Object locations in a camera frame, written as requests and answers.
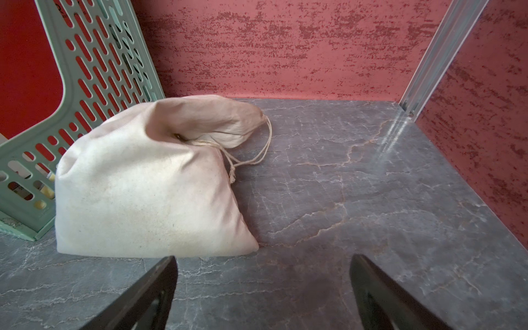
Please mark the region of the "beige cloth drawstring bag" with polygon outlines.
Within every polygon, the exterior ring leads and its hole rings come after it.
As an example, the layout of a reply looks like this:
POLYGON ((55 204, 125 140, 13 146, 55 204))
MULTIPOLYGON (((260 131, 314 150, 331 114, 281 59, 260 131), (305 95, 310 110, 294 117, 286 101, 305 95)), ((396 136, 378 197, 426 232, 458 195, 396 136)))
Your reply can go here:
POLYGON ((236 257, 258 250, 230 154, 269 118, 216 95, 141 103, 79 138, 56 169, 56 249, 87 257, 236 257))

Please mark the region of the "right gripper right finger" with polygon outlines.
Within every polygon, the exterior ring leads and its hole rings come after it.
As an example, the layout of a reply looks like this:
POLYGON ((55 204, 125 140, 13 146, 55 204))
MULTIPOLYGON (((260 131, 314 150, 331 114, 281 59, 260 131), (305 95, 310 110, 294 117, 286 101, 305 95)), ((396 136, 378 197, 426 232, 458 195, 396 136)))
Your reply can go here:
POLYGON ((364 254, 352 257, 349 275, 364 329, 450 329, 364 254))

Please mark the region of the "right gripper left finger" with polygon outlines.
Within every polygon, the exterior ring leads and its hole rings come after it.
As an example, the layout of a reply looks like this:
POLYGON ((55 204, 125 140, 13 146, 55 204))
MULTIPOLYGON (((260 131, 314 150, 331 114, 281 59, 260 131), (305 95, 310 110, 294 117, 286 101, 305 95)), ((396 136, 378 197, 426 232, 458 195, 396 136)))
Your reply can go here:
POLYGON ((165 329, 177 279, 176 258, 160 260, 82 328, 165 329))

